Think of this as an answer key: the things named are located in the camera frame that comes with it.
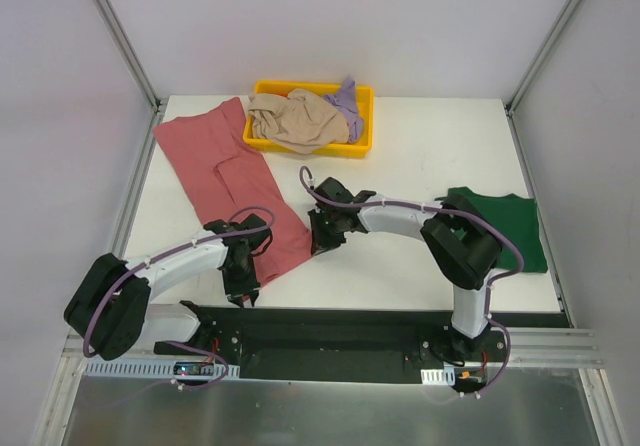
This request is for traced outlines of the pink t shirt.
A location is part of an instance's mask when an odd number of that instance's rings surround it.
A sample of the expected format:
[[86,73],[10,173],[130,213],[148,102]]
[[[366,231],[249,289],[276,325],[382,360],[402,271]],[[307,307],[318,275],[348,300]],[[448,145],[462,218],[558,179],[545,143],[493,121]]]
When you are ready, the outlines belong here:
[[243,140],[246,115],[233,97],[213,110],[157,126],[154,137],[203,224],[244,207],[274,213],[273,243],[256,260],[265,285],[311,258],[311,232],[286,204],[263,155]]

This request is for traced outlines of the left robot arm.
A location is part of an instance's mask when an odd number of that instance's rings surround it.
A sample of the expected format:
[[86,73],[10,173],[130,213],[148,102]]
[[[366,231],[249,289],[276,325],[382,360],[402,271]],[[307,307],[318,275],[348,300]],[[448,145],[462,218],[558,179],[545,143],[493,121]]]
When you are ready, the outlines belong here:
[[207,271],[221,273],[230,304],[253,306],[261,288],[255,261],[273,242],[275,216],[263,207],[238,213],[242,220],[211,221],[188,241],[151,256],[127,261],[106,253],[94,260],[63,313],[83,339],[83,355],[111,361],[142,335],[156,337],[151,302]]

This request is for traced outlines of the green t shirt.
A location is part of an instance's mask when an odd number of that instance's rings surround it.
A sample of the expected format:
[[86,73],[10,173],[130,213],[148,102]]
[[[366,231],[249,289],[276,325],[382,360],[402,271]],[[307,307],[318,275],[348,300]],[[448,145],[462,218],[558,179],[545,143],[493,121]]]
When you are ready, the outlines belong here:
[[548,271],[540,241],[538,207],[533,198],[513,193],[486,196],[466,186],[449,188],[447,193],[466,198],[487,222],[517,247],[524,259],[523,273],[544,274]]

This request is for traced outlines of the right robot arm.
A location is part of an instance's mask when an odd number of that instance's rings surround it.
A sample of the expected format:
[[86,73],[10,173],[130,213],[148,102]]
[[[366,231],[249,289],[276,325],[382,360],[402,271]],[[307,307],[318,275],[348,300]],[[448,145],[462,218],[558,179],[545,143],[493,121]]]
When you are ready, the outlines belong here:
[[303,186],[316,200],[308,212],[312,254],[335,250],[346,243],[347,234],[356,232],[389,233],[425,244],[453,286],[448,337],[431,343],[432,354],[460,366],[484,351],[490,331],[489,282],[502,244],[468,201],[450,196],[416,204],[370,190],[354,195],[333,177]]

